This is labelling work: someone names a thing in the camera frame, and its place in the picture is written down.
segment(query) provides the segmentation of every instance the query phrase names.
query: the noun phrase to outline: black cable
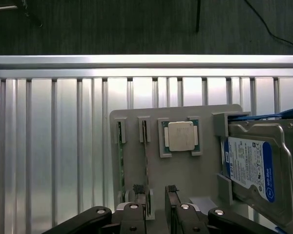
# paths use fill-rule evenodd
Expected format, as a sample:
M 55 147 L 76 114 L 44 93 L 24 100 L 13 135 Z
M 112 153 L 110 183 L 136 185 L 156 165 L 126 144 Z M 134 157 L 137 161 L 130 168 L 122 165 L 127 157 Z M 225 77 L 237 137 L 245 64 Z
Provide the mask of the black cable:
M 270 35 L 270 36 L 272 36 L 274 39 L 277 39 L 277 40 L 281 40 L 281 41 L 283 41 L 283 42 L 286 42 L 286 43 L 288 43 L 288 44 L 290 44 L 290 45 L 292 45 L 293 46 L 293 42 L 290 42 L 290 41 L 288 41 L 288 40 L 285 40 L 285 39 L 282 39 L 282 38 L 280 38 L 280 37 L 278 37 L 278 36 L 276 36 L 275 34 L 273 34 L 271 31 L 270 31 L 270 29 L 269 29 L 269 27 L 267 26 L 267 24 L 266 24 L 266 22 L 264 21 L 264 19 L 260 16 L 260 14 L 255 10 L 255 8 L 249 3 L 249 1 L 248 0 L 244 0 L 244 2 L 249 6 L 249 8 L 259 17 L 259 19 L 260 19 L 260 21 L 262 21 L 262 23 L 264 24 L 264 26 L 265 26 L 265 28 L 267 29 L 267 32 L 268 32 L 268 34 Z
M 28 11 L 26 1 L 23 0 L 12 0 L 14 5 L 17 6 L 18 10 L 20 10 L 28 19 L 30 19 L 35 25 L 38 27 L 42 27 L 42 22 L 40 19 L 35 16 L 32 12 Z

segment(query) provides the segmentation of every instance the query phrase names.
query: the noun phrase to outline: blue label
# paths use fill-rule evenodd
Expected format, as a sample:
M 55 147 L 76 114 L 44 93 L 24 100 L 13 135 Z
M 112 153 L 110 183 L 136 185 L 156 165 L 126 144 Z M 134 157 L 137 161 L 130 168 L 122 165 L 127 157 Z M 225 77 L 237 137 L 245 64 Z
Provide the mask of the blue label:
M 268 142 L 265 142 L 263 144 L 263 158 L 264 158 L 266 197 L 269 202 L 274 202 L 272 148 Z
M 230 178 L 230 159 L 229 159 L 229 143 L 228 139 L 226 139 L 225 144 L 224 144 L 224 150 L 225 150 L 225 162 L 226 162 L 226 168 L 227 168 L 227 177 Z
M 287 234 L 285 231 L 283 231 L 281 228 L 276 227 L 275 230 L 277 231 L 277 233 L 279 234 Z

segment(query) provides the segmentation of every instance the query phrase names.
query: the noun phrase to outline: gray plastic holder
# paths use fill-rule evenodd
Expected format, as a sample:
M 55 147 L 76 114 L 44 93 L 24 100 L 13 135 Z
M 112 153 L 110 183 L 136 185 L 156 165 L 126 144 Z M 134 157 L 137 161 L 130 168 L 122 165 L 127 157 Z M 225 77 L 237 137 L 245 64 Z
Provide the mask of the gray plastic holder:
M 250 112 L 213 113 L 214 134 L 217 137 L 229 137 L 229 116 L 250 116 Z
M 232 181 L 231 179 L 217 174 L 218 181 L 218 197 L 226 205 L 231 206 L 233 204 L 232 198 Z
M 199 150 L 192 150 L 191 155 L 192 156 L 200 156 L 203 154 L 203 140 L 202 140 L 203 133 L 202 133 L 201 118 L 198 116 L 193 116 L 193 117 L 188 117 L 188 120 L 190 120 L 190 121 L 197 120 L 198 121 L 197 136 L 198 136 L 198 146 L 200 147 L 200 149 Z
M 115 118 L 114 121 L 114 143 L 118 143 L 118 123 L 121 123 L 122 143 L 126 143 L 126 117 Z

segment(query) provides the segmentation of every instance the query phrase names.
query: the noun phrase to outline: wd blue label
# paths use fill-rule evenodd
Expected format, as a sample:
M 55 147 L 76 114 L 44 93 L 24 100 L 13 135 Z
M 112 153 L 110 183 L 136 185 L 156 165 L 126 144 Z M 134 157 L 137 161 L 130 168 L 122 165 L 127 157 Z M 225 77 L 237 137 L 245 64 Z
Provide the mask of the wd blue label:
M 224 153 L 232 181 L 248 189 L 254 185 L 263 198 L 274 202 L 272 148 L 268 142 L 229 137 Z

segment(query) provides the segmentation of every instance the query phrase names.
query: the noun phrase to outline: white sticker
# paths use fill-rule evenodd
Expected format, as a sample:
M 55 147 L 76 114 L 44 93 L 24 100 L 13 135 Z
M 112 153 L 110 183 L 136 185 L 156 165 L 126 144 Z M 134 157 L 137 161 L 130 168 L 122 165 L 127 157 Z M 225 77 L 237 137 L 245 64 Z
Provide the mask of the white sticker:
M 274 202 L 272 149 L 268 142 L 229 137 L 224 144 L 225 162 L 230 179 Z

